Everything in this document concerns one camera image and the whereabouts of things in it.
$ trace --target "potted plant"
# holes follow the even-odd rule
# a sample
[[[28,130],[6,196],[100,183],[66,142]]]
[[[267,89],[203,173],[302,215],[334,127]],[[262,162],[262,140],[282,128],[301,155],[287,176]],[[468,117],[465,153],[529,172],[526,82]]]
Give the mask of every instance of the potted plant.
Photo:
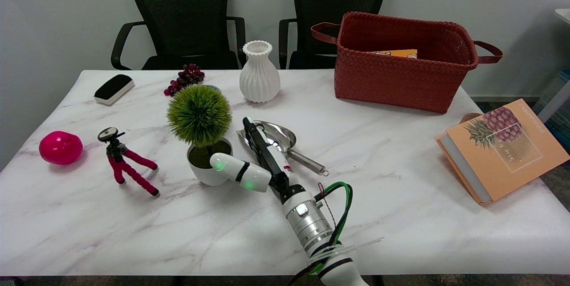
[[[169,102],[167,119],[176,138],[190,144],[187,159],[196,178],[209,186],[226,182],[210,166],[210,157],[216,152],[232,154],[232,145],[224,138],[232,124],[228,99],[216,87],[185,87]]]

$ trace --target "red wire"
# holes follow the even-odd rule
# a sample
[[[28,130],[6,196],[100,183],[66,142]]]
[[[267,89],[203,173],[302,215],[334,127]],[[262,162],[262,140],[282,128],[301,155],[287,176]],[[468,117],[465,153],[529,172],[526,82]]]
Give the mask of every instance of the red wire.
[[[326,207],[328,208],[328,211],[330,212],[330,217],[332,217],[332,222],[334,223],[334,227],[336,227],[336,221],[334,220],[334,216],[332,215],[332,211],[330,210],[330,207],[328,207],[328,203],[326,202],[326,199],[324,197],[324,187],[322,186],[321,183],[319,183],[319,190],[321,192],[322,200],[324,200],[324,203],[325,203]]]

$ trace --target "grapes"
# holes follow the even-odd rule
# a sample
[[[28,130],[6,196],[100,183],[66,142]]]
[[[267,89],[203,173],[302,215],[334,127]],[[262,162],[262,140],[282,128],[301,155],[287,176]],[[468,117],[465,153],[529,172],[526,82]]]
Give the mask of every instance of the grapes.
[[[183,66],[184,71],[177,73],[177,79],[171,80],[171,84],[163,92],[164,95],[173,97],[179,91],[187,86],[197,85],[199,82],[204,81],[204,73],[200,70],[200,67],[194,63]]]

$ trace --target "white vase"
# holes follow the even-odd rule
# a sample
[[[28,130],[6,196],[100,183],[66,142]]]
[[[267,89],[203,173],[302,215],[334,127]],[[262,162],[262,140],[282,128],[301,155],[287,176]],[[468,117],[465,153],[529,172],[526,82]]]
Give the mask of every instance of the white vase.
[[[267,102],[281,88],[279,71],[269,61],[272,49],[271,44],[265,41],[251,41],[244,45],[248,62],[240,73],[240,90],[249,101]]]
[[[232,148],[232,144],[226,138],[222,138],[222,141],[225,142],[226,144],[229,144],[230,148]],[[188,163],[190,164],[190,168],[192,169],[192,172],[194,172],[194,175],[196,176],[196,178],[198,180],[200,180],[200,182],[205,183],[208,186],[219,186],[228,180],[226,177],[224,177],[222,174],[220,174],[214,168],[204,169],[204,168],[198,168],[198,167],[194,166],[190,162],[190,158],[189,158],[190,152],[192,151],[193,148],[194,148],[194,145],[191,144],[190,148],[188,148],[188,152],[186,153],[186,159],[188,160]]]

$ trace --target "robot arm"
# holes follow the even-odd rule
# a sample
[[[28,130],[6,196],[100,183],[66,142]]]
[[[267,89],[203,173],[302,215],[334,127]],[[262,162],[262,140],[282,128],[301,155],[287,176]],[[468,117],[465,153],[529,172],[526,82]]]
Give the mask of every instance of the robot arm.
[[[280,197],[283,215],[310,259],[325,254],[331,248],[339,252],[324,255],[328,257],[317,261],[321,265],[319,278],[324,285],[367,286],[352,259],[340,253],[344,249],[342,243],[332,243],[336,228],[328,223],[315,197],[299,185],[297,175],[285,156],[269,144],[263,130],[256,127],[250,118],[244,118],[244,129],[261,166],[216,153],[210,158],[212,167],[246,189],[265,192],[267,187],[271,187]]]

